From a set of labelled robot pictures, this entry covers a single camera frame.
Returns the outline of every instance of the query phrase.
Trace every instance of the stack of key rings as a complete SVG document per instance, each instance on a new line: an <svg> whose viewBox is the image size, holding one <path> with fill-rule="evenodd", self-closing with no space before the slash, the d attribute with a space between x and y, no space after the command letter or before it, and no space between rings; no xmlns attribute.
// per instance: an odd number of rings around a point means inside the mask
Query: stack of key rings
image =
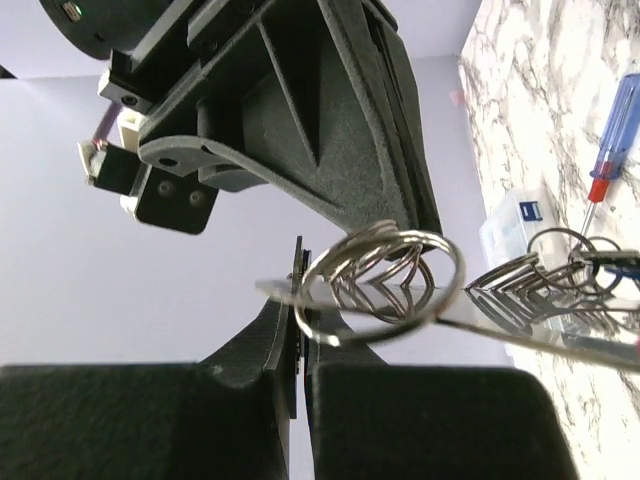
<svg viewBox="0 0 640 480"><path fill-rule="evenodd" d="M422 259L426 249L445 252L454 266L451 281L436 299L432 298L435 289L433 276ZM381 315L376 313L370 298L359 287L358 280L389 258L396 260L384 271L362 283L389 303L391 312ZM405 302L384 285L403 272L405 275L400 290L405 292ZM424 281L421 287L423 293L417 302L413 302L409 287L418 274ZM303 306L294 306L295 318L302 332L321 344L339 347L380 342L434 322L455 301L464 285L464 277L464 258L456 245L435 233L400 231L394 221L382 221L347 236L321 254L303 275L297 294L311 304L314 284L323 281L329 285L336 305L342 309L350 307L353 311L372 314L388 326L367 332L323 332L308 321Z"/></svg>
<svg viewBox="0 0 640 480"><path fill-rule="evenodd" d="M565 264L548 270L533 245L551 233L569 235L578 244L570 249ZM613 250L598 250L595 241L605 241ZM434 287L433 276L422 258L425 251L432 249L446 253L453 262L454 274L443 288ZM375 267L389 260L390 265L375 273ZM465 263L455 244L439 234L400 231L395 222L382 221L347 236L322 253L295 282L293 291L291 282L278 280L262 282L259 288L272 298L293 305L296 322L307 337L334 347L385 341L437 322L465 290L477 308L484 311L484 307L491 307L488 313L497 318L495 305L487 302L487 295L481 295L483 291L491 292L488 297L500 303L500 311L522 320L522 325L514 325L518 331L544 321L549 312L556 312L556 307L563 305L565 310L575 311L574 316L581 319L585 328L614 335L621 328L640 333L637 312L630 312L631 320L622 322L609 315L607 305L614 290L625 277L637 272L639 264L638 252L623 250L609 239L588 239L570 229L551 228L531 239L527 254L491 270L463 289ZM597 281L602 270L614 274L607 285ZM390 284L400 274L399 285ZM415 288L411 284L417 278L422 279L422 285ZM558 297L562 297L560 302L556 301ZM573 303L563 304L565 297ZM322 331L305 314L305 309L314 308L366 313L385 325L364 332Z"/></svg>
<svg viewBox="0 0 640 480"><path fill-rule="evenodd" d="M534 243L543 235L562 233L578 240L571 248L567 262L558 268L547 270L534 253ZM594 242L606 242L613 250L598 250ZM570 311L574 328L586 328L611 337L621 330L640 334L638 312L628 312L623 319L609 311L606 301L629 275L637 274L640 255L637 251L623 250L606 237L586 238L562 227L550 228L535 235L528 245L528 253L511 260L481 276L466 288L473 303L482 311L490 310L493 318L500 318L496 311L506 312L505 322L519 319L522 325L508 325L520 333L530 330L530 325L546 321L551 312ZM607 285L600 285L597 275L602 270L614 275ZM631 278L638 286L637 280ZM569 300L563 309L554 307L558 299Z"/></svg>

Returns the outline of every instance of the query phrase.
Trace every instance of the mounting hole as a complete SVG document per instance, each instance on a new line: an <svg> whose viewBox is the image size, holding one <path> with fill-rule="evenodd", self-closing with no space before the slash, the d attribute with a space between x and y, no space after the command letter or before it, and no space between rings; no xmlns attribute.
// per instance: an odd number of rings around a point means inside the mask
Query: mounting hole
<svg viewBox="0 0 640 480"><path fill-rule="evenodd" d="M160 165L164 165L165 167L175 167L178 164L178 162L170 158L161 158L160 160L158 160L158 163L160 163Z"/></svg>
<svg viewBox="0 0 640 480"><path fill-rule="evenodd" d="M176 186L173 184L173 182L165 180L163 182L160 182L160 185L158 185L158 194L161 197L165 197L165 198L172 197L175 192L176 192Z"/></svg>
<svg viewBox="0 0 640 480"><path fill-rule="evenodd" d="M191 195L189 195L189 203L191 204L192 207L202 207L204 206L206 201L207 201L207 196L199 190L196 190L195 192L191 192Z"/></svg>
<svg viewBox="0 0 640 480"><path fill-rule="evenodd" d="M120 99L125 107L133 107L138 103L138 99L133 95L125 95Z"/></svg>

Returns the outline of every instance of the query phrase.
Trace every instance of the screw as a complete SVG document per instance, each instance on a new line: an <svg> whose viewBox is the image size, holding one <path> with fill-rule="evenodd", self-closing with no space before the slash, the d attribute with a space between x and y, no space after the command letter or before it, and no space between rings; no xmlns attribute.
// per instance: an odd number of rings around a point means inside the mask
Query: screw
<svg viewBox="0 0 640 480"><path fill-rule="evenodd" d="M160 185L158 185L158 194L161 197L164 197L164 198L172 197L175 192L176 192L176 186L168 180L160 182Z"/></svg>
<svg viewBox="0 0 640 480"><path fill-rule="evenodd" d="M196 190L189 195L189 203L192 207L202 207L206 200L206 195L199 190Z"/></svg>

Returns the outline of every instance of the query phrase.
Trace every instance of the black 3d-printed bracket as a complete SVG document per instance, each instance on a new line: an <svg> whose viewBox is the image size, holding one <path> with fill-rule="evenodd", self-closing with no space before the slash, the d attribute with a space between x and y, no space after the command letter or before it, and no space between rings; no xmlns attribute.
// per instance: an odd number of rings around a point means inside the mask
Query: black 3d-printed bracket
<svg viewBox="0 0 640 480"><path fill-rule="evenodd" d="M370 0L175 0L114 52L102 94L148 116L153 170L271 183L346 231L391 218L441 232L396 28Z"/></svg>

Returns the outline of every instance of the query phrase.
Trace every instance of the plastic storage box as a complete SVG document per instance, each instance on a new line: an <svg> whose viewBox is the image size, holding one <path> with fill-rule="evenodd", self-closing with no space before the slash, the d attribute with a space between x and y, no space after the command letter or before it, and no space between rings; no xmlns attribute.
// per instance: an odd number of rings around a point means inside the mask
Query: plastic storage box
<svg viewBox="0 0 640 480"><path fill-rule="evenodd" d="M480 241L489 268L495 268L527 253L531 238L558 225L544 189L512 189L480 228ZM544 264L562 252L558 235L545 235L534 244Z"/></svg>

